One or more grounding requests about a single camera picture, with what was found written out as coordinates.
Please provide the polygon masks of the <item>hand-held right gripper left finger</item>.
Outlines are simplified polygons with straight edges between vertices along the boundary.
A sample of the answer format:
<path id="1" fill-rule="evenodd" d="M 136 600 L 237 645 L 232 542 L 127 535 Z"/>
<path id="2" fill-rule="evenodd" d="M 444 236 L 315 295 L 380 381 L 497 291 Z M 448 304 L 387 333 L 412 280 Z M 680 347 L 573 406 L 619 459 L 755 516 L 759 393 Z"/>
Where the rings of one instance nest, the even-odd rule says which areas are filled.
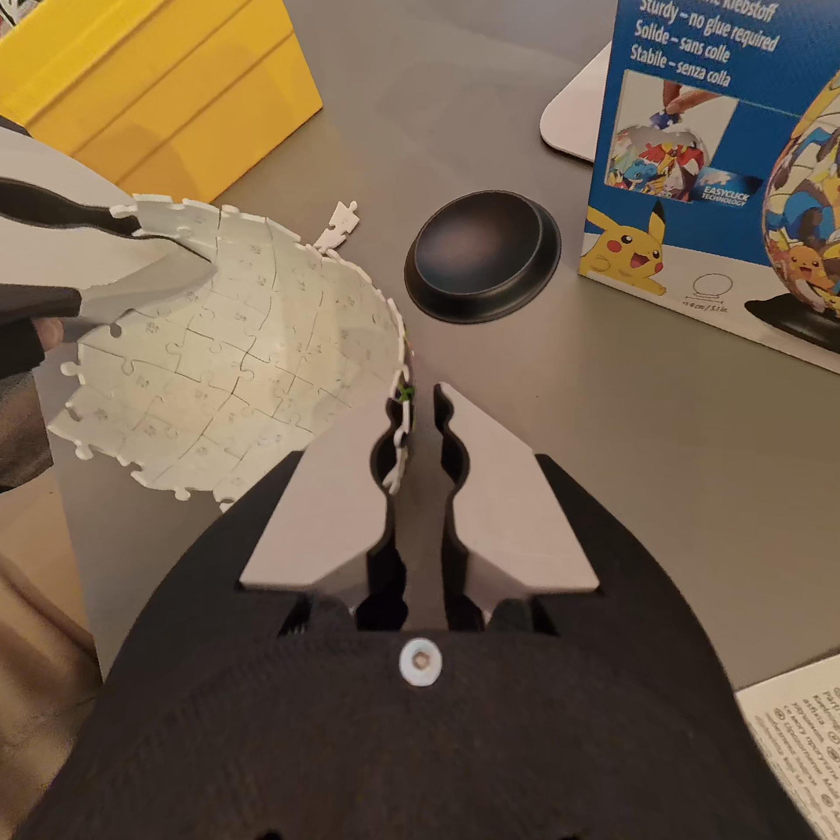
<path id="1" fill-rule="evenodd" d="M 303 452 L 239 583 L 341 601 L 360 628 L 401 628 L 405 565 L 392 492 L 405 467 L 405 403 L 376 395 Z"/>

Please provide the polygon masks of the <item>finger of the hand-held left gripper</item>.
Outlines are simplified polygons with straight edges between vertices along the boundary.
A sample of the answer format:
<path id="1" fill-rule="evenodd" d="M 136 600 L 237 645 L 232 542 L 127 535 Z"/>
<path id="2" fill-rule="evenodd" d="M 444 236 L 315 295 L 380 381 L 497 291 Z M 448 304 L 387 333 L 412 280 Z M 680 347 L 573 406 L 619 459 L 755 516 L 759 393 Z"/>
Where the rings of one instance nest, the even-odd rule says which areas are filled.
<path id="1" fill-rule="evenodd" d="M 197 287 L 214 273 L 210 261 L 167 238 L 16 222 L 2 222 L 1 262 L 2 286 L 79 290 L 79 316 L 91 323 Z"/>
<path id="2" fill-rule="evenodd" d="M 35 140 L 23 127 L 1 128 L 1 216 L 44 229 L 90 228 L 122 237 L 140 234 L 133 212 L 112 209 L 129 198 L 118 187 L 65 154 Z"/>

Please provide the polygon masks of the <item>yellow plastic bin stack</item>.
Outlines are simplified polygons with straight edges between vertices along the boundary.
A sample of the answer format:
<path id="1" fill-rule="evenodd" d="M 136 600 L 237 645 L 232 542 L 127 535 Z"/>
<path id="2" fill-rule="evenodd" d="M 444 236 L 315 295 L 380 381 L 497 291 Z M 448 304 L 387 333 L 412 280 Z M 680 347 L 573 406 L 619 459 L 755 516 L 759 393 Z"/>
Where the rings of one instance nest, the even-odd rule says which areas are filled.
<path id="1" fill-rule="evenodd" d="M 322 100 L 280 1 L 3 1 L 1 105 L 128 194 L 210 203 Z"/>

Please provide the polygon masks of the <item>black round stand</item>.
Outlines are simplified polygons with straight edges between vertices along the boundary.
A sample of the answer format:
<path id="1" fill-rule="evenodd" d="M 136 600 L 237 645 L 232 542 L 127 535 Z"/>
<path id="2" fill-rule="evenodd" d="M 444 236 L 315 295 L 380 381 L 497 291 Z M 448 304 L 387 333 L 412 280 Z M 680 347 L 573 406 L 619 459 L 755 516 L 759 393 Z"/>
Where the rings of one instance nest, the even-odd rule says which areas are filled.
<path id="1" fill-rule="evenodd" d="M 474 192 L 442 206 L 416 234 L 406 291 L 435 320 L 491 322 L 536 298 L 561 254 L 560 228 L 542 205 L 514 192 Z"/>

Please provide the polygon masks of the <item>blue puzzle box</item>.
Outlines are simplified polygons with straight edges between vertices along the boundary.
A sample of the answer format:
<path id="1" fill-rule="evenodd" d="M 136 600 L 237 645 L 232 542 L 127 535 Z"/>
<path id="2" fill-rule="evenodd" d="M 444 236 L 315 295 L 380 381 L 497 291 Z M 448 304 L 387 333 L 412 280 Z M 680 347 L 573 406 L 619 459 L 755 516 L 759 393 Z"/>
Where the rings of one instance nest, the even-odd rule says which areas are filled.
<path id="1" fill-rule="evenodd" d="M 839 371 L 839 2 L 618 2 L 583 277 Z"/>

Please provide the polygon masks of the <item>colourful puzzle ball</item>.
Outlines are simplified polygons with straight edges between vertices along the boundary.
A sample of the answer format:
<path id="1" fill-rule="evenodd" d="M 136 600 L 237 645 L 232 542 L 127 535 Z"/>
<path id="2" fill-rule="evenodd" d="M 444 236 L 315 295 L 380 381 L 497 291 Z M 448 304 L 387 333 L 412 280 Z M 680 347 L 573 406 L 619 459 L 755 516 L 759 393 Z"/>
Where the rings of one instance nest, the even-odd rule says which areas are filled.
<path id="1" fill-rule="evenodd" d="M 135 466 L 143 487 L 185 501 L 213 494 L 221 511 L 290 452 L 373 396 L 405 403 L 412 354 L 394 300 L 359 266 L 268 217 L 135 194 L 139 237 L 208 258 L 201 285 L 130 309 L 77 344 L 60 366 L 77 379 L 47 431 L 77 458 Z"/>

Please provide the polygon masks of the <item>white-backed puzzle piece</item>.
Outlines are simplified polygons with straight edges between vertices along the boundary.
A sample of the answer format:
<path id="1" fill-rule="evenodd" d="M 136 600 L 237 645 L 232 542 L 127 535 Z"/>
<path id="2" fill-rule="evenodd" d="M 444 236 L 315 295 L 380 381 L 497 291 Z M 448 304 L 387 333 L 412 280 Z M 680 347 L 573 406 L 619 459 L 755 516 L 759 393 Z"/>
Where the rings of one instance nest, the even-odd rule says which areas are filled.
<path id="1" fill-rule="evenodd" d="M 328 226 L 322 231 L 313 247 L 321 254 L 339 248 L 360 223 L 357 214 L 358 203 L 351 201 L 349 205 L 338 202 L 329 220 Z"/>

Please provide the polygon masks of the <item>white rounded object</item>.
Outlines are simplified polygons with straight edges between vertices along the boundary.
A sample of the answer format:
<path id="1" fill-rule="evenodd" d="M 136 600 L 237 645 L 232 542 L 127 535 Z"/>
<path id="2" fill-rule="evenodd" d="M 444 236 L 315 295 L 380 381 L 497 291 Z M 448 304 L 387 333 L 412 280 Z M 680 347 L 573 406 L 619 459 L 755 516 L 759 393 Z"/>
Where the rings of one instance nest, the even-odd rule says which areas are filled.
<path id="1" fill-rule="evenodd" d="M 542 112 L 542 142 L 553 151 L 592 165 L 600 130 L 612 43 L 605 45 Z"/>

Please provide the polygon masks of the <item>printed paper leaflet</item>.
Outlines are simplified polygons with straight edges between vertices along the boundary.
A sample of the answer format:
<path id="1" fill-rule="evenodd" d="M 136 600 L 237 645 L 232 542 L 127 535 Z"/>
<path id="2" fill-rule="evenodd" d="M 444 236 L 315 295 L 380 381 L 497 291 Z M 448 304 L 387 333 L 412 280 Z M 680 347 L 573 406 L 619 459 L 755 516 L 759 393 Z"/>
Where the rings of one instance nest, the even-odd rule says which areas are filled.
<path id="1" fill-rule="evenodd" d="M 767 764 L 822 839 L 839 838 L 839 653 L 735 694 Z"/>

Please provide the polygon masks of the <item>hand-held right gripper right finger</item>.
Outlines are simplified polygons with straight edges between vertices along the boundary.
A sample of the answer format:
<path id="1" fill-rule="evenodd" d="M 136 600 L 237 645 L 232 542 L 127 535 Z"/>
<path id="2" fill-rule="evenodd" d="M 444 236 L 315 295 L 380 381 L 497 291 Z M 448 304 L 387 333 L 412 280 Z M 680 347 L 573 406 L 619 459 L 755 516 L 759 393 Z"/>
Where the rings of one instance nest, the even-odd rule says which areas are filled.
<path id="1" fill-rule="evenodd" d="M 453 481 L 442 544 L 450 628 L 483 628 L 507 600 L 590 593 L 599 579 L 532 448 L 452 385 L 435 386 Z"/>

